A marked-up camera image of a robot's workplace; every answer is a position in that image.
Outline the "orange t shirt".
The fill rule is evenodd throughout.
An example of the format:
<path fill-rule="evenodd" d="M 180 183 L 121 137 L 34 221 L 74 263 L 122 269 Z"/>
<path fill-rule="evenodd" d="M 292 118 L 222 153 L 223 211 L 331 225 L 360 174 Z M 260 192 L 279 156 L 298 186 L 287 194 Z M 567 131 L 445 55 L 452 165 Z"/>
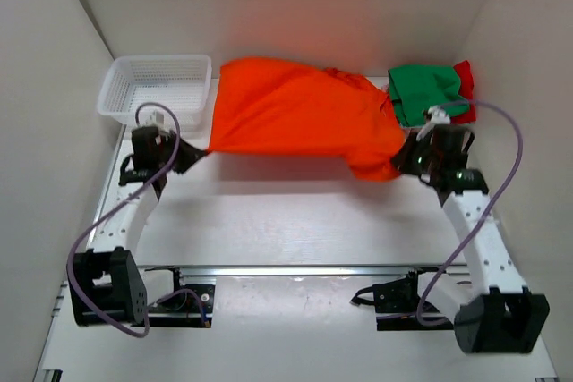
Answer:
<path fill-rule="evenodd" d="M 355 178 L 386 182 L 404 141 L 389 93 L 361 74 L 267 57 L 220 69 L 210 152 L 338 157 Z"/>

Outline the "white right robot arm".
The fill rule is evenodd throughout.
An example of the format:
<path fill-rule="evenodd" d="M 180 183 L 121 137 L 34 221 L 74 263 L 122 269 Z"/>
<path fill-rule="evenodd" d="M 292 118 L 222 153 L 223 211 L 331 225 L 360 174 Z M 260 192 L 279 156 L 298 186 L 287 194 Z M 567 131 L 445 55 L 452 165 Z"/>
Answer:
<path fill-rule="evenodd" d="M 435 190 L 459 244 L 435 272 L 422 273 L 401 289 L 402 302 L 421 325 L 432 305 L 453 326 L 466 354 L 529 354 L 549 316 L 542 293 L 519 274 L 492 215 L 491 194 L 480 170 L 467 165 L 474 134 L 465 126 L 438 124 L 411 132 L 391 159 L 401 173 Z"/>

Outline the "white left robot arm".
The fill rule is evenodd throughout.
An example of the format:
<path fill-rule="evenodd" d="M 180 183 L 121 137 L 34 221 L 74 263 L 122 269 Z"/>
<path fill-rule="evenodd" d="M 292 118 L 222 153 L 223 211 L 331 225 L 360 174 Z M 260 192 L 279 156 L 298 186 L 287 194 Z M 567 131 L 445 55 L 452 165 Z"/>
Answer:
<path fill-rule="evenodd" d="M 150 329 L 149 310 L 163 304 L 176 309 L 194 299 L 201 326 L 208 327 L 201 297 L 175 278 L 175 269 L 143 273 L 133 254 L 151 213 L 167 186 L 169 173 L 184 174 L 209 152 L 175 131 L 142 126 L 131 135 L 132 152 L 119 169 L 117 203 L 89 228 L 84 251 L 72 248 L 66 264 L 77 325 L 109 324 L 136 338 Z"/>

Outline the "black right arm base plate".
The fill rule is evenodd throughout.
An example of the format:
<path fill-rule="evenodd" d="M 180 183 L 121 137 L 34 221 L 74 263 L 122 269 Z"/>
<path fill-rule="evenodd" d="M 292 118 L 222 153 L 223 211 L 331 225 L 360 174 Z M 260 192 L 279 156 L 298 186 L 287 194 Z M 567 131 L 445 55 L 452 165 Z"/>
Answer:
<path fill-rule="evenodd" d="M 417 305 L 420 301 L 418 280 L 427 270 L 410 270 L 397 280 L 372 284 L 358 290 L 350 300 L 354 306 L 373 307 L 378 332 L 406 331 L 452 331 L 451 322 L 442 321 L 442 316 L 430 303 L 425 303 L 423 311 L 430 321 L 439 325 L 424 326 L 416 318 Z"/>

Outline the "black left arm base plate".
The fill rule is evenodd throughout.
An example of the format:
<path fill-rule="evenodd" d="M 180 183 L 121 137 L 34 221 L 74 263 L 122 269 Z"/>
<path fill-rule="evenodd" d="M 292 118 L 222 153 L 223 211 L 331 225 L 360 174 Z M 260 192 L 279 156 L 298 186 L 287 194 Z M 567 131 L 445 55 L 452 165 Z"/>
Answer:
<path fill-rule="evenodd" d="M 167 291 L 160 293 L 160 301 L 150 305 L 151 327 L 199 328 L 212 326 L 216 296 L 214 276 L 195 275 L 181 267 L 154 267 L 147 269 L 169 274 Z"/>

